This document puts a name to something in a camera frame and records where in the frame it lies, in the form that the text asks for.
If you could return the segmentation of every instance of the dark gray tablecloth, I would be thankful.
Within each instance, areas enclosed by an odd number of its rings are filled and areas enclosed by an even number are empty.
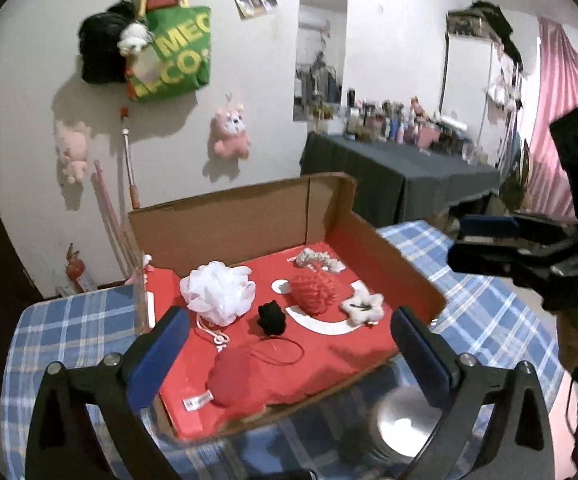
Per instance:
[[[358,181],[354,211],[374,227],[428,218],[498,193],[500,173],[461,158],[421,153],[395,142],[357,142],[309,134],[301,173],[342,171]]]

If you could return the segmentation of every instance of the orange handle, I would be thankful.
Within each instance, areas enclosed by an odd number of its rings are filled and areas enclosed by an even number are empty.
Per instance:
[[[129,186],[129,194],[131,195],[131,207],[140,209],[140,200],[138,199],[138,188]]]

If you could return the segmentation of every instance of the black scrunchie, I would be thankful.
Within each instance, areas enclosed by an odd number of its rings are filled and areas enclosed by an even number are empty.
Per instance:
[[[258,325],[267,336],[282,335],[287,328],[286,314],[276,301],[270,301],[258,307]]]

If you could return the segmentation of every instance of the table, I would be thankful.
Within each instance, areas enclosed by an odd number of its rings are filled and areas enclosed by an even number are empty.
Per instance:
[[[301,174],[341,171],[358,181],[354,211],[374,227],[429,218],[498,193],[500,173],[454,155],[395,142],[357,142],[309,134]]]
[[[445,295],[447,305],[432,330],[456,352],[471,352],[482,363],[511,368],[520,360],[535,365],[547,407],[553,405],[563,369],[558,346],[515,295],[497,278],[457,274],[446,265],[451,241],[422,221],[380,230],[389,242]],[[135,338],[131,285],[99,290],[29,307],[18,323],[3,380],[2,436],[10,479],[24,475],[24,452],[35,395],[47,364],[67,367],[97,364],[108,352],[124,352]],[[348,428],[361,424],[386,392],[413,377],[401,356],[353,386],[268,426],[229,438],[182,446],[164,436],[156,442],[183,478],[232,479],[280,470],[310,468],[320,478],[351,480],[371,474],[339,459],[339,443]],[[89,413],[102,449],[119,478],[128,478],[97,408]],[[490,416],[484,407],[451,478],[472,464]],[[153,414],[143,421],[154,436]]]

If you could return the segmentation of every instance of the plaid tablecloth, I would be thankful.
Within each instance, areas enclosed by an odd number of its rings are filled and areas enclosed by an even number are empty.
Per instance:
[[[425,222],[387,227],[380,233],[445,295],[447,305],[434,332],[441,333],[456,352],[471,352],[483,364],[513,367],[519,360],[533,362],[550,409],[563,369],[556,341],[528,307],[497,278],[449,270],[446,253],[451,241]],[[69,368],[91,366],[108,352],[124,352],[135,338],[134,304],[133,288],[126,285],[38,303],[22,314],[8,354],[2,395],[9,478],[24,475],[26,437],[47,364],[59,360]],[[246,478],[296,468],[313,469],[326,479],[374,478],[377,471],[369,466],[340,460],[340,442],[381,396],[411,382],[404,359],[395,357],[354,386],[276,424],[201,445],[182,446],[157,435],[155,439],[185,479]],[[98,409],[89,411],[115,474],[130,478]],[[483,408],[452,478],[462,476],[472,463],[489,416],[490,409]],[[150,410],[144,410],[142,418],[154,436]]]

